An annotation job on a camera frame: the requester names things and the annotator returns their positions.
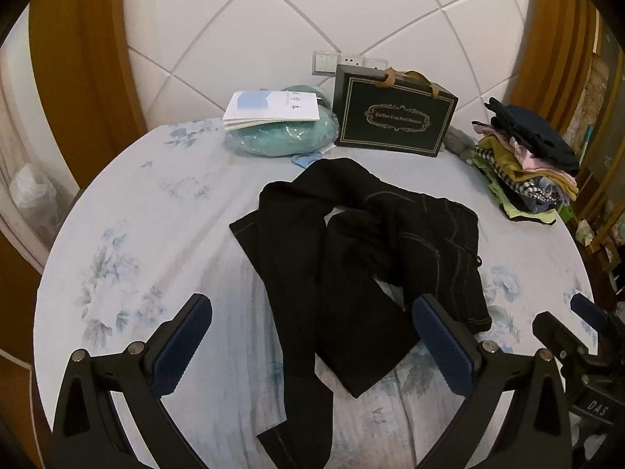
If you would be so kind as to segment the white paper booklets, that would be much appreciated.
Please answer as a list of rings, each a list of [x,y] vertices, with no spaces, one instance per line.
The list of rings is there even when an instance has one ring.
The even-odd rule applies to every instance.
[[[226,130],[320,119],[317,95],[312,92],[249,90],[235,92],[223,114]]]

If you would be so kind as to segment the white plastic bag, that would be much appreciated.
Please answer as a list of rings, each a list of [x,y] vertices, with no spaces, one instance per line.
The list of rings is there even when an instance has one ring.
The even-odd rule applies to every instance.
[[[57,221],[56,188],[33,164],[24,164],[16,173],[9,184],[9,194],[19,213],[32,226],[45,226]]]

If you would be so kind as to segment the teal bagged pillow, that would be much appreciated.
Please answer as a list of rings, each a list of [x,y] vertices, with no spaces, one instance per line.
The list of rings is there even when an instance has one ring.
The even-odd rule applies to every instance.
[[[333,144],[337,139],[338,119],[332,112],[329,99],[320,89],[307,85],[295,85],[282,90],[267,91],[299,91],[316,94],[320,119],[316,122],[272,123],[239,130],[226,130],[230,147],[249,155],[285,157],[321,150]]]

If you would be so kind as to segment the white wall socket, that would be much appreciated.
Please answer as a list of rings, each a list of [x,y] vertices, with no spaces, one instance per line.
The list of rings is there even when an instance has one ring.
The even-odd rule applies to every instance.
[[[370,68],[370,69],[374,69],[374,70],[380,70],[380,71],[384,71],[389,67],[389,63],[386,59],[383,58],[376,58],[376,57],[369,57],[367,56],[364,59],[364,63],[363,65],[366,68]]]

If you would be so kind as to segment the floral white bed sheet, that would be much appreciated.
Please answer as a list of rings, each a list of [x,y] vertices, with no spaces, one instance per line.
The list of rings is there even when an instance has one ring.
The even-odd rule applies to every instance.
[[[570,308],[591,287],[564,224],[508,220],[485,177],[449,152],[337,147],[329,155],[478,215],[488,337],[502,349],[534,354],[532,322],[542,311],[596,348],[595,331]],[[200,292],[213,322],[164,405],[208,466],[269,467],[256,436],[284,418],[282,352],[264,285],[230,224],[256,208],[266,184],[299,171],[287,158],[235,154],[212,121],[159,127],[116,157],[71,209],[38,288],[35,373],[46,416],[72,351],[119,353]]]

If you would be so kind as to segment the white wall switch panel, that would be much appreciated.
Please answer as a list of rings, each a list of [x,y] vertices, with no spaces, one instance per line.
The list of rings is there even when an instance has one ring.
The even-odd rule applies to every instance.
[[[339,64],[338,52],[314,51],[311,73],[319,76],[334,76]]]

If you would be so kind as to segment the black jeans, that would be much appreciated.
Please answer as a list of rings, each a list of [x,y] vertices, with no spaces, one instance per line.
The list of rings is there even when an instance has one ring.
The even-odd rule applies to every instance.
[[[334,395],[317,361],[363,394],[418,342],[412,306],[424,294],[472,333],[491,328],[477,215],[351,159],[322,159],[267,184],[231,231],[262,278],[282,349],[286,417],[259,435],[280,468],[329,461]]]

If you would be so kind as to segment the black gift box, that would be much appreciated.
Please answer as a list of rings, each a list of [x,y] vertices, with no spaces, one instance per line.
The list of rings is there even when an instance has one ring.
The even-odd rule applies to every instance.
[[[333,112],[338,146],[435,157],[458,97],[416,71],[337,67]]]

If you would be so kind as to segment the grey plush toy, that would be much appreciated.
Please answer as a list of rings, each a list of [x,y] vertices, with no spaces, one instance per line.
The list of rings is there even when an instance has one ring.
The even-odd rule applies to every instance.
[[[473,158],[473,149],[477,141],[467,136],[462,130],[450,125],[446,131],[443,144],[448,151],[458,156],[462,161],[468,161]]]

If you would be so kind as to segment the stack of folded clothes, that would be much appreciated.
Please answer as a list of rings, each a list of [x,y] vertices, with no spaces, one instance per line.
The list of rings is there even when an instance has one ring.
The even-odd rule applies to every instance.
[[[550,124],[531,110],[490,98],[487,123],[473,122],[480,139],[471,158],[510,221],[553,226],[572,218],[579,195],[579,160]]]

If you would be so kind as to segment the blue plastic hanger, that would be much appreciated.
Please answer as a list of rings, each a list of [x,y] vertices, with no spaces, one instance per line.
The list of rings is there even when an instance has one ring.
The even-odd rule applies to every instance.
[[[306,170],[311,164],[321,160],[323,158],[322,152],[316,150],[309,152],[308,154],[298,154],[291,157],[291,163],[302,170]]]

